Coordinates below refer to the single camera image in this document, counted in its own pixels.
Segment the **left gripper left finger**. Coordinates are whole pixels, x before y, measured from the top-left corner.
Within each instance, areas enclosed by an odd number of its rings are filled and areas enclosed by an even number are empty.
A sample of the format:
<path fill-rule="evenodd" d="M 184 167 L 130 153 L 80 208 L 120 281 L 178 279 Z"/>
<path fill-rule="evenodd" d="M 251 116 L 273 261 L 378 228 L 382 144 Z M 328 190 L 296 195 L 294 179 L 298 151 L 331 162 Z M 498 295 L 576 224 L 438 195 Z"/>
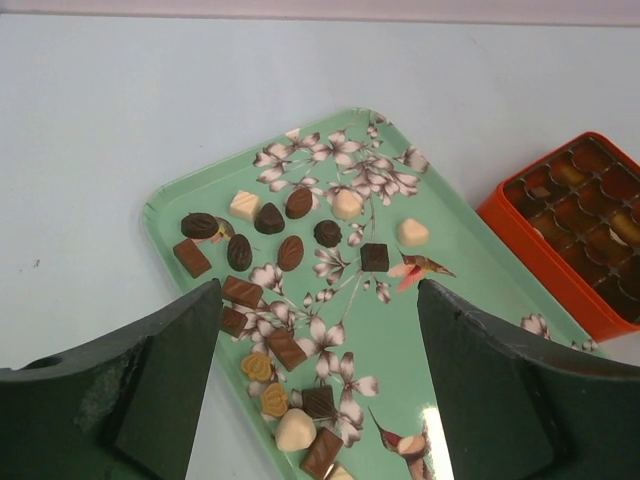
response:
<path fill-rule="evenodd" d="M 4 479 L 183 479 L 222 317 L 218 280 L 1 371 Z"/>

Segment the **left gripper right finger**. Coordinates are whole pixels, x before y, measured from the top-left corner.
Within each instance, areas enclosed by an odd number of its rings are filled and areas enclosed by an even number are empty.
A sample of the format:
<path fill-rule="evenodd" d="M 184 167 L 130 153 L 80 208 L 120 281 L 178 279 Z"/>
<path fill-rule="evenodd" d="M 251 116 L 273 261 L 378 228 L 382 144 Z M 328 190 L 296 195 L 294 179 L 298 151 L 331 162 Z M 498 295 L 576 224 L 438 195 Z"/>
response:
<path fill-rule="evenodd" d="M 436 281 L 418 291 L 455 478 L 638 478 L 638 367 L 546 340 Z"/>

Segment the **orange chocolate box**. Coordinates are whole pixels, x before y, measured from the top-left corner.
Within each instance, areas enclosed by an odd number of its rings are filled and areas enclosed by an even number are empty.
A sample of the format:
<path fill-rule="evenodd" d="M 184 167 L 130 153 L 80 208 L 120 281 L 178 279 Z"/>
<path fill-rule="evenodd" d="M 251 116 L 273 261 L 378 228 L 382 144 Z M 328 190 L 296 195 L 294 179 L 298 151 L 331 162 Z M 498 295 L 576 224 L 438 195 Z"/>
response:
<path fill-rule="evenodd" d="M 639 166 L 585 132 L 503 180 L 478 215 L 597 342 L 639 330 Z"/>

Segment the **green floral tray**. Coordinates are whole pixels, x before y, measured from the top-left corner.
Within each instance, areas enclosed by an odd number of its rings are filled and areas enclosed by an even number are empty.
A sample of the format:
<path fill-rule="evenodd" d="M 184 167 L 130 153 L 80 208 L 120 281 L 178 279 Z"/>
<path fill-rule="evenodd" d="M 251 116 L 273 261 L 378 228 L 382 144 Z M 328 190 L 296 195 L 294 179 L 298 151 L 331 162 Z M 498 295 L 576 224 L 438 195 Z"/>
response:
<path fill-rule="evenodd" d="M 361 248 L 383 244 L 392 264 L 410 253 L 400 224 L 429 231 L 417 247 L 429 277 L 517 327 L 547 334 L 582 357 L 596 343 L 490 231 L 426 158 L 383 115 L 347 109 L 175 180 L 144 211 L 149 238 L 181 292 L 210 279 L 254 285 L 238 334 L 218 339 L 217 359 L 246 417 L 286 479 L 300 479 L 301 453 L 274 445 L 261 386 L 240 369 L 267 337 L 291 333 L 306 353 L 294 370 L 274 361 L 273 379 L 294 405 L 302 391 L 328 386 L 342 438 L 338 461 L 357 479 L 406 479 L 401 453 L 379 432 L 404 437 L 434 479 L 453 475 L 422 344 L 418 290 L 368 272 Z"/>

